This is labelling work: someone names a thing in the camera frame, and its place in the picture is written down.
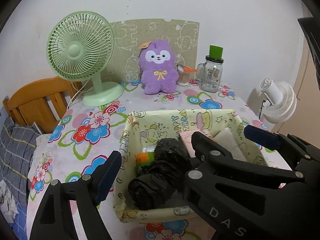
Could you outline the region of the purple plush toy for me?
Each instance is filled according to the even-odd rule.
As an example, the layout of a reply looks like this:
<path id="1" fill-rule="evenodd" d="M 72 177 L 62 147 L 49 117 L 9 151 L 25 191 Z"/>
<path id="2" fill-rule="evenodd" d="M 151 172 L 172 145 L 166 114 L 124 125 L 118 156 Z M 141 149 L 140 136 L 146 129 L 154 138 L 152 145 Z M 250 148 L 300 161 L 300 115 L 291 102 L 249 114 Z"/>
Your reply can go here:
<path id="1" fill-rule="evenodd" d="M 141 83 L 145 94 L 176 92 L 178 72 L 175 59 L 166 40 L 152 41 L 142 48 L 138 63 L 142 70 Z"/>

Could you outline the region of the black plastic bag roll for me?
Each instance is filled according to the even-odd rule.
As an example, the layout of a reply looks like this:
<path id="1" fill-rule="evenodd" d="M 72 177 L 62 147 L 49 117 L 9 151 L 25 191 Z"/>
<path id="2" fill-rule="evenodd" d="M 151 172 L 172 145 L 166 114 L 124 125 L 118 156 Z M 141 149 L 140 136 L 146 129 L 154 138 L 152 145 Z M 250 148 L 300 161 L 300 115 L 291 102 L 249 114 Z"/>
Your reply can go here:
<path id="1" fill-rule="evenodd" d="M 180 140 L 161 139 L 154 151 L 154 160 L 130 181 L 128 193 L 140 210 L 157 209 L 175 192 L 183 190 L 184 176 L 192 169 L 190 156 Z"/>

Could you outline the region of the grey plaid pillow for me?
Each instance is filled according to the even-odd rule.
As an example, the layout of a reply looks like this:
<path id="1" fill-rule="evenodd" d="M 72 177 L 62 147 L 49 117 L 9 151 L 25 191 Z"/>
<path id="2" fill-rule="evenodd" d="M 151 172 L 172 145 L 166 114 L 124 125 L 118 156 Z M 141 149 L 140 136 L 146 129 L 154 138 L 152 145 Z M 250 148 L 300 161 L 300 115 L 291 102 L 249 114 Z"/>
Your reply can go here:
<path id="1" fill-rule="evenodd" d="M 1 130 L 1 178 L 24 207 L 28 205 L 28 173 L 39 136 L 32 126 L 19 125 L 11 117 L 6 118 Z"/>

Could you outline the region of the yellow cartoon fabric box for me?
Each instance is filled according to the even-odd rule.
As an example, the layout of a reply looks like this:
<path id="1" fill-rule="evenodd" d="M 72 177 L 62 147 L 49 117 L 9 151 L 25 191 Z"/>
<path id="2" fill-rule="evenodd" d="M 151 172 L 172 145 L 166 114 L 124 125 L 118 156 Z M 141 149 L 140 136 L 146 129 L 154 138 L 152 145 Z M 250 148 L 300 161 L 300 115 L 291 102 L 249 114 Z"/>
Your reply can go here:
<path id="1" fill-rule="evenodd" d="M 196 217 L 196 213 L 184 204 L 146 211 L 134 207 L 127 188 L 137 174 L 136 155 L 145 148 L 156 146 L 161 139 L 178 138 L 180 132 L 204 129 L 217 135 L 224 128 L 230 129 L 249 163 L 267 164 L 257 145 L 245 138 L 244 125 L 234 110 L 178 109 L 130 113 L 119 149 L 122 166 L 114 184 L 113 208 L 118 219 L 123 223 L 158 223 Z"/>

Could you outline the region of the cotton swab container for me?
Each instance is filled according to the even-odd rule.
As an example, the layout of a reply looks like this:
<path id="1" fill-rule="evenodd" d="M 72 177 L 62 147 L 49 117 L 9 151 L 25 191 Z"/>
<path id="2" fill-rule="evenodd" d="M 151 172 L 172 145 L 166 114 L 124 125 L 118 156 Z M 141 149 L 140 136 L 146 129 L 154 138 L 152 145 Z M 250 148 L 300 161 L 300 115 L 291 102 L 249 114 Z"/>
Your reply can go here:
<path id="1" fill-rule="evenodd" d="M 176 64 L 177 72 L 178 72 L 178 80 L 177 84 L 180 86 L 187 86 L 189 84 L 189 80 L 193 78 L 196 69 L 183 66 L 181 64 Z"/>

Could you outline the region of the crumpled white cloth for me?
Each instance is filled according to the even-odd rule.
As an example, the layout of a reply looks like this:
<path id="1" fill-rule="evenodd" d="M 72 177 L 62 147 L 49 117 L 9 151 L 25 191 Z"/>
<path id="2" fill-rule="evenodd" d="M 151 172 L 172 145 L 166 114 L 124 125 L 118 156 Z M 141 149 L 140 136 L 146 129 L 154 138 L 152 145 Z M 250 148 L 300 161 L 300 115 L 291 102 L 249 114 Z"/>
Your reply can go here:
<path id="1" fill-rule="evenodd" d="M 10 224 L 14 223 L 15 217 L 18 214 L 18 209 L 15 198 L 4 180 L 1 180 L 0 182 L 0 205 L 5 220 Z"/>

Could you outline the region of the green tissue pack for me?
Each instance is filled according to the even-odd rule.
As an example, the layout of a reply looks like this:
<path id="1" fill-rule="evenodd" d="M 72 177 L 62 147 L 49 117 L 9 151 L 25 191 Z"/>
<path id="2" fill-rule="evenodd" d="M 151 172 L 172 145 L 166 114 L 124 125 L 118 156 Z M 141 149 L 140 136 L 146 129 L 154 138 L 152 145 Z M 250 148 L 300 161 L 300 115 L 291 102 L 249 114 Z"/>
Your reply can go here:
<path id="1" fill-rule="evenodd" d="M 136 155 L 136 177 L 148 174 L 150 165 L 154 161 L 153 152 L 139 153 Z"/>

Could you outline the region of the white standing fan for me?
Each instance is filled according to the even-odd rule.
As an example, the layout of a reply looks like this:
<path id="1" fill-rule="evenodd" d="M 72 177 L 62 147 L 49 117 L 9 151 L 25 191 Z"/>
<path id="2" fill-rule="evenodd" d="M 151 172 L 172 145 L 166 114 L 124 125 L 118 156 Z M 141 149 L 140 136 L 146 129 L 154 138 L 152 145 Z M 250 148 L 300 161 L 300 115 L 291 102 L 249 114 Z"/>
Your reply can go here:
<path id="1" fill-rule="evenodd" d="M 274 82 L 265 78 L 260 83 L 260 91 L 264 94 L 268 106 L 263 107 L 263 116 L 271 124 L 284 123 L 293 116 L 297 97 L 292 86 L 285 82 Z"/>

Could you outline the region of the pink tissue pack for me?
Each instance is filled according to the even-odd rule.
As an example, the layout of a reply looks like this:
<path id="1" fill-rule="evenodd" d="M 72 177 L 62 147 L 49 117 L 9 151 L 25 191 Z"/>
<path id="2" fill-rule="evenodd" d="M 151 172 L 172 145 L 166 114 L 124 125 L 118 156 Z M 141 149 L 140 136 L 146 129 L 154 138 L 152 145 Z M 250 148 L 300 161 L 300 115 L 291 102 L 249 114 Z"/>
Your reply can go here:
<path id="1" fill-rule="evenodd" d="M 191 158 L 195 158 L 195 150 L 193 149 L 191 144 L 191 137 L 195 132 L 200 132 L 206 137 L 208 137 L 209 139 L 214 140 L 213 136 L 209 133 L 208 130 L 200 131 L 198 129 L 195 129 L 195 130 L 180 132 L 179 133 L 180 139 L 183 142 Z"/>

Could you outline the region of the green desk fan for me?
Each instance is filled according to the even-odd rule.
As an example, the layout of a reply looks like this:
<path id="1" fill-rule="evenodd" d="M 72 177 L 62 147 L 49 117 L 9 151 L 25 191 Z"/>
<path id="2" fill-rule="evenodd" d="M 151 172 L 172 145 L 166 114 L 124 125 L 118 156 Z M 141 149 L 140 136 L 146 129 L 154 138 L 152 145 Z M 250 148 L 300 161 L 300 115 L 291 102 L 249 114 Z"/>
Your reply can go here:
<path id="1" fill-rule="evenodd" d="M 89 81 L 93 88 L 85 92 L 83 104 L 98 107 L 117 100 L 123 87 L 103 82 L 101 72 L 114 51 L 114 34 L 109 22 L 90 11 L 77 11 L 60 20 L 48 37 L 47 60 L 52 70 L 70 82 Z"/>

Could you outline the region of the white face mask pack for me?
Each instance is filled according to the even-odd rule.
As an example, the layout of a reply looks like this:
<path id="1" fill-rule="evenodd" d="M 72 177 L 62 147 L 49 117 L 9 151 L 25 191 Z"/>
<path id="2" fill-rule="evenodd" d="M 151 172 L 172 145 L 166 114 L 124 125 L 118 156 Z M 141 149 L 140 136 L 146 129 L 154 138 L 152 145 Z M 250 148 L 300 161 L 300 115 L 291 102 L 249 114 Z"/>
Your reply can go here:
<path id="1" fill-rule="evenodd" d="M 234 159 L 247 162 L 246 157 L 240 150 L 238 143 L 236 142 L 236 139 L 233 137 L 229 128 L 224 128 L 223 130 L 221 130 L 214 137 L 214 141 L 228 150 L 232 154 L 232 157 Z"/>

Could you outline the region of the cartoon cardboard panel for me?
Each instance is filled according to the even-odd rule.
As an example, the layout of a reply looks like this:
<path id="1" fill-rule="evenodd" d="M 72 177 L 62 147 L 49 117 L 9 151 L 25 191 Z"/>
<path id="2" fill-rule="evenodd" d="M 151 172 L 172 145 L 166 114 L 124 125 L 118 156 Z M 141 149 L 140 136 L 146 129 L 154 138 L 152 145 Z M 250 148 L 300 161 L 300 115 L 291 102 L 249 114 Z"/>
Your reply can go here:
<path id="1" fill-rule="evenodd" d="M 176 63 L 195 68 L 199 22 L 150 18 L 112 22 L 111 26 L 114 51 L 107 67 L 101 72 L 103 82 L 139 81 L 140 46 L 148 41 L 167 41 L 176 55 Z"/>

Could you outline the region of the glass jar green lid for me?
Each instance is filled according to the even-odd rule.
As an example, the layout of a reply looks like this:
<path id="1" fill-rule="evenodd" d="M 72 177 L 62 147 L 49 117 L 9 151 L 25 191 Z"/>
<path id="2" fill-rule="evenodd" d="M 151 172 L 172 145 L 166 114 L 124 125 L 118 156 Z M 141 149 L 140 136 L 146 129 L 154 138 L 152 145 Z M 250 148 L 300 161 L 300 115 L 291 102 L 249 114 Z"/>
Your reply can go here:
<path id="1" fill-rule="evenodd" d="M 216 93 L 219 90 L 224 62 L 222 54 L 222 47 L 210 45 L 205 63 L 197 65 L 195 76 L 205 92 Z"/>

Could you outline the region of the wooden bed headboard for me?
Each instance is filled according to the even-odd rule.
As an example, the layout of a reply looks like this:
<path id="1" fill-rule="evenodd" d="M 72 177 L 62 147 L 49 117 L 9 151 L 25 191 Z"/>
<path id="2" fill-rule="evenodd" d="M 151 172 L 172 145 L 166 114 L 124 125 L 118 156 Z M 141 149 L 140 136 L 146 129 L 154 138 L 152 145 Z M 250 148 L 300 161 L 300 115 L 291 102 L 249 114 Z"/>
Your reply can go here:
<path id="1" fill-rule="evenodd" d="M 8 115 L 23 126 L 36 123 L 45 133 L 52 133 L 67 111 L 65 96 L 73 97 L 81 88 L 80 82 L 66 81 L 60 77 L 29 83 L 11 98 L 4 99 Z"/>

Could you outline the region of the beige door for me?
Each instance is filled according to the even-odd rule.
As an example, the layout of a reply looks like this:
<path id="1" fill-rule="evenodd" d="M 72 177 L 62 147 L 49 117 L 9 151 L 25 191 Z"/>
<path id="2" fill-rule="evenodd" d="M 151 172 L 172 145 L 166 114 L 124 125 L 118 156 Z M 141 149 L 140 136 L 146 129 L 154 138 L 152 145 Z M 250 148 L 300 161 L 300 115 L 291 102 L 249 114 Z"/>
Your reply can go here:
<path id="1" fill-rule="evenodd" d="M 274 81 L 290 83 L 297 96 L 296 110 L 282 124 L 274 125 L 272 131 L 294 134 L 319 146 L 319 88 L 311 50 L 299 27 L 299 16 L 310 16 L 304 5 L 298 3 L 293 12 L 280 14 L 273 24 L 276 37 Z"/>

